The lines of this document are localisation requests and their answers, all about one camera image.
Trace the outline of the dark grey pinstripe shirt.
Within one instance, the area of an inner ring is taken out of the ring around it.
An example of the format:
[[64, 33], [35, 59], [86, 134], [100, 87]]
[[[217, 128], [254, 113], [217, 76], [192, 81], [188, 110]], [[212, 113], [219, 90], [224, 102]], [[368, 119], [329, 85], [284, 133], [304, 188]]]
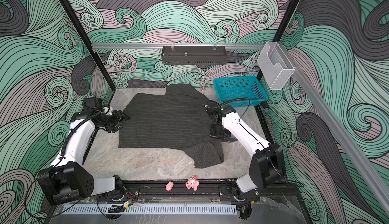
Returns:
[[167, 86], [164, 95], [136, 94], [123, 110], [130, 119], [119, 130], [119, 148], [180, 150], [200, 169], [223, 163], [221, 141], [210, 136], [209, 101], [190, 84]]

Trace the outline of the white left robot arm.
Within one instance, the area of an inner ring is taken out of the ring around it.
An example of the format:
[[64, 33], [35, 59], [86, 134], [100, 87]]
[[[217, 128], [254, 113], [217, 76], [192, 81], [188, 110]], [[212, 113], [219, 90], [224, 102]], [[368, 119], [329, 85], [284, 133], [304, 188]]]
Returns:
[[129, 120], [121, 110], [104, 105], [101, 98], [83, 100], [83, 109], [73, 114], [62, 149], [50, 167], [38, 173], [37, 182], [52, 206], [102, 195], [111, 201], [121, 201], [125, 187], [119, 176], [96, 178], [84, 168], [84, 154], [94, 133], [103, 129], [119, 131]]

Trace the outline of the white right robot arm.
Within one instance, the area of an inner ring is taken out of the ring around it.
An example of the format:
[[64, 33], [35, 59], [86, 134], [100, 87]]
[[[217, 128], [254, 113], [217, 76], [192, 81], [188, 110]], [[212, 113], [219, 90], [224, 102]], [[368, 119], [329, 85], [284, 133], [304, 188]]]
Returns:
[[203, 102], [210, 117], [210, 136], [221, 141], [237, 140], [251, 157], [249, 170], [237, 178], [232, 193], [238, 201], [252, 191], [261, 191], [285, 177], [283, 150], [251, 129], [231, 106], [231, 102]]

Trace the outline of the pink poker chip stack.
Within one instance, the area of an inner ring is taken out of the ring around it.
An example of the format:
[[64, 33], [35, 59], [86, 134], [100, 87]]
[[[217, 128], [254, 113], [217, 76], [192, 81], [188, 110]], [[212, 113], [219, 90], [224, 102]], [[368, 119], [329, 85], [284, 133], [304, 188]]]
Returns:
[[200, 83], [200, 91], [204, 92], [206, 89], [206, 84], [204, 82]]

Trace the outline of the teal plastic basket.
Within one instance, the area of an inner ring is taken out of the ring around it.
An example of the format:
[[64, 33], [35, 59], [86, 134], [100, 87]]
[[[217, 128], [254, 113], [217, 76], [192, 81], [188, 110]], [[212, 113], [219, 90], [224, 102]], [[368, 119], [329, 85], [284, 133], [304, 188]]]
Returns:
[[254, 76], [215, 79], [214, 88], [219, 102], [233, 100], [232, 107], [257, 106], [268, 100], [264, 87]]

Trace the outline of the pink plush pig toy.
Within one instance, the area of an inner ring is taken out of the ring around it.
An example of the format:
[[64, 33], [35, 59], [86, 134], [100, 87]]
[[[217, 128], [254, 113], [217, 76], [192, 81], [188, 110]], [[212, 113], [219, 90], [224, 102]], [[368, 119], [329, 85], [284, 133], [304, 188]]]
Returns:
[[197, 191], [199, 185], [200, 185], [200, 181], [197, 179], [195, 175], [189, 178], [188, 181], [185, 183], [185, 186], [188, 190], [193, 189], [194, 191]]

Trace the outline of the small pink toy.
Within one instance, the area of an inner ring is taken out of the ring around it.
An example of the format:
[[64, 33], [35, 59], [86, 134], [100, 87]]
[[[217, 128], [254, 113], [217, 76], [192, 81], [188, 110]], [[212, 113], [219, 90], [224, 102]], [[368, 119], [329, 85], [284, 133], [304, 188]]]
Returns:
[[174, 187], [174, 183], [172, 181], [170, 181], [166, 184], [165, 189], [166, 189], [166, 191], [172, 191], [173, 187]]

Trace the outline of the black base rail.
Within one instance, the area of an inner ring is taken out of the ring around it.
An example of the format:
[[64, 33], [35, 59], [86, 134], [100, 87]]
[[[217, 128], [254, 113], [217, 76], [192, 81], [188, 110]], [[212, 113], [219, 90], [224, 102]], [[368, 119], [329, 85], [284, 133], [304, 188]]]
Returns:
[[140, 202], [142, 198], [154, 197], [212, 197], [221, 202], [246, 203], [257, 202], [261, 196], [295, 194], [298, 191], [297, 188], [303, 186], [300, 182], [279, 179], [264, 189], [256, 187], [243, 193], [234, 179], [201, 180], [197, 190], [189, 189], [185, 183], [185, 180], [176, 180], [173, 182], [172, 190], [168, 191], [165, 189], [166, 181], [121, 181], [117, 179], [115, 189], [102, 193], [101, 197], [103, 201], [117, 203], [127, 200]]

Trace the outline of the aluminium wall rail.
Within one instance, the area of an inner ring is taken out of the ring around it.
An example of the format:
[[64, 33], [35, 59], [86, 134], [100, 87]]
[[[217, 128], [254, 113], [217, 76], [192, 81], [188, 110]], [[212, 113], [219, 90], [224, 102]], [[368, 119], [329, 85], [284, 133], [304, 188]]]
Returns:
[[164, 46], [169, 46], [172, 49], [175, 47], [225, 47], [227, 50], [260, 50], [265, 44], [192, 44], [192, 43], [92, 43], [93, 49], [162, 49]]

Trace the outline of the clear plastic wall bin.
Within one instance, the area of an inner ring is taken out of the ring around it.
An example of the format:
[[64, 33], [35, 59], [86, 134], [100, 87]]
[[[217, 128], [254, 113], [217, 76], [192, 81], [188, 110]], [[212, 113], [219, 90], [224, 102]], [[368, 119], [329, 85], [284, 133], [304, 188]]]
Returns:
[[282, 90], [295, 72], [292, 57], [278, 42], [266, 42], [257, 63], [272, 91]]

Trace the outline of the black wall shelf tray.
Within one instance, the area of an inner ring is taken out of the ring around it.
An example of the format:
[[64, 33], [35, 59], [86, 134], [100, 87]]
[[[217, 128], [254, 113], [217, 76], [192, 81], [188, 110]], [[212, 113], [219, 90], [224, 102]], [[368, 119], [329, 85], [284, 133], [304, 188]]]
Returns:
[[161, 52], [162, 62], [167, 65], [212, 65], [225, 64], [225, 47], [175, 47], [164, 46]]

